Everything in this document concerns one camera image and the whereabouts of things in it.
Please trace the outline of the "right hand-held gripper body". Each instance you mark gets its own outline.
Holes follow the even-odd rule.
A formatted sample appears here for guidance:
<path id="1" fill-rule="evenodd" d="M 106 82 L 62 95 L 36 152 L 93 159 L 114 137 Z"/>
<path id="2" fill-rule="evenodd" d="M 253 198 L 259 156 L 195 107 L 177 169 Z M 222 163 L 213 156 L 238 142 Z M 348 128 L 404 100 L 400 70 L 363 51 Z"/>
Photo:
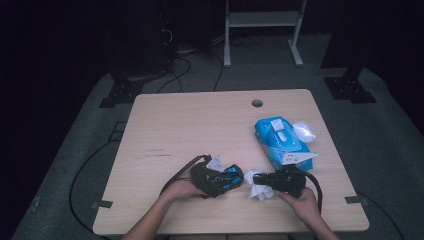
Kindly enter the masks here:
<path id="1" fill-rule="evenodd" d="M 285 153 L 282 157 L 282 168 L 270 175 L 271 187 L 280 192 L 286 192 L 292 197 L 299 198 L 302 190 L 306 187 L 306 179 L 309 179 L 315 187 L 318 180 L 309 172 L 301 170 L 298 165 L 312 159 L 316 153 L 294 152 Z"/>

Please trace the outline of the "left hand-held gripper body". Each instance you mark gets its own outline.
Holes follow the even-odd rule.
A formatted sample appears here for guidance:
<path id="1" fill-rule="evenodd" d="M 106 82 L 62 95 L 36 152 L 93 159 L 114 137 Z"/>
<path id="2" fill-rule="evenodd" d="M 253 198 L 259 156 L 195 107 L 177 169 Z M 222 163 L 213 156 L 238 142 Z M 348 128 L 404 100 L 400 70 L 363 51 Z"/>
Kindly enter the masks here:
<path id="1" fill-rule="evenodd" d="M 211 174 L 219 173 L 219 171 L 207 167 L 207 164 L 211 161 L 212 157 L 210 155 L 197 156 L 190 168 L 192 182 L 198 189 L 204 192 L 204 199 L 216 198 L 222 192 L 209 181 Z"/>

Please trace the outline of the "blue and black toy car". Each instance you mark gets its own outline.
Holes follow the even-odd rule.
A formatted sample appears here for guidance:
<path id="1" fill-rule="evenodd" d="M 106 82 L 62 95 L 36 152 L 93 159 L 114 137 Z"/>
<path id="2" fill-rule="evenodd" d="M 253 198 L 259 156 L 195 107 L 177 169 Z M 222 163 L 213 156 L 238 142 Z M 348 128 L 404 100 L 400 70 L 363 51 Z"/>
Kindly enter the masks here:
<path id="1" fill-rule="evenodd" d="M 230 171 L 229 167 L 223 172 L 211 174 L 209 181 L 219 190 L 238 188 L 244 181 L 244 173 L 241 170 Z"/>

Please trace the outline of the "blue wet wipes pack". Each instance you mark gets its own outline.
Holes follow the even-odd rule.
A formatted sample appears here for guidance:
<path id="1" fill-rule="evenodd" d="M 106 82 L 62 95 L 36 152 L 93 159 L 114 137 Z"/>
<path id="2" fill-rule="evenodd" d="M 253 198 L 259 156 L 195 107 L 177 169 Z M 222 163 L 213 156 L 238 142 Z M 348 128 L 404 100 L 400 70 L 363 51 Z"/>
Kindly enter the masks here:
<path id="1" fill-rule="evenodd" d="M 313 168 L 317 153 L 311 152 L 307 143 L 313 142 L 316 135 L 306 123 L 292 125 L 283 117 L 260 119 L 255 124 L 255 136 L 275 170 L 290 164 L 302 171 Z"/>

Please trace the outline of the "person's left hand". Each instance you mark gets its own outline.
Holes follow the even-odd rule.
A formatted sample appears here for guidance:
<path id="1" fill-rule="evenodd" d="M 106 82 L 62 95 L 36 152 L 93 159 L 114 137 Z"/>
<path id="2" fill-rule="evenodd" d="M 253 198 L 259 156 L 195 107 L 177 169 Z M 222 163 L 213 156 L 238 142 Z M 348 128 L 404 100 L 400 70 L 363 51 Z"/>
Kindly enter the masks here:
<path id="1" fill-rule="evenodd" d="M 160 197 L 168 202 L 174 202 L 179 199 L 202 195 L 204 195 L 204 192 L 193 184 L 190 170 L 187 169 L 160 194 Z"/>

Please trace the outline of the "person's right hand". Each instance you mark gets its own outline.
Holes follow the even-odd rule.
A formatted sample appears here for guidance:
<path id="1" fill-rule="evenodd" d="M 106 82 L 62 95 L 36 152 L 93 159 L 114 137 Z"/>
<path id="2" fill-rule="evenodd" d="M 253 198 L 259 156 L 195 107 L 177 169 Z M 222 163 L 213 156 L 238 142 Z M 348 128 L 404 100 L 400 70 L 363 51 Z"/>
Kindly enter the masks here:
<path id="1" fill-rule="evenodd" d="M 304 224 L 312 226 L 322 221 L 315 194 L 310 188 L 304 188 L 298 198 L 277 190 L 274 194 L 285 201 Z"/>

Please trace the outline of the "black stand base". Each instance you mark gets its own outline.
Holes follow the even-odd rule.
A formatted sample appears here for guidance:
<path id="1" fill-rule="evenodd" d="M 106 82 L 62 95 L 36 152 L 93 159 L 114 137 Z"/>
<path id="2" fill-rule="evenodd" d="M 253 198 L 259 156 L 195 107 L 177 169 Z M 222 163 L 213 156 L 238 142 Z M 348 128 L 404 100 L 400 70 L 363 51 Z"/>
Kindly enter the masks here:
<path id="1" fill-rule="evenodd" d="M 113 108 L 117 104 L 130 104 L 142 92 L 144 83 L 140 80 L 131 80 L 119 72 L 112 72 L 113 85 L 107 97 L 103 98 L 100 108 Z"/>
<path id="2" fill-rule="evenodd" d="M 342 76 L 325 77 L 324 82 L 336 100 L 350 100 L 352 103 L 375 103 L 373 95 L 366 91 L 359 81 L 362 66 L 350 66 Z"/>

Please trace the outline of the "white metal table frame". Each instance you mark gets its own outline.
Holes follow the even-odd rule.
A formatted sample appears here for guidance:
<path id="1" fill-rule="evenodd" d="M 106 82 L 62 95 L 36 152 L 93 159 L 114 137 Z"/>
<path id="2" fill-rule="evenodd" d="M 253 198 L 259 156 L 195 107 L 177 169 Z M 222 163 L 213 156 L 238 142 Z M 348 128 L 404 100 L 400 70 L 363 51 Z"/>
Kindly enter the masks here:
<path id="1" fill-rule="evenodd" d="M 273 11 L 273 12 L 231 12 L 230 0 L 225 4 L 225 28 L 224 28 L 224 48 L 223 65 L 231 66 L 230 30 L 233 28 L 262 28 L 262 27 L 293 27 L 294 32 L 288 40 L 294 63 L 297 67 L 302 67 L 304 62 L 297 48 L 297 42 L 308 0 L 301 0 L 301 4 L 296 11 Z"/>

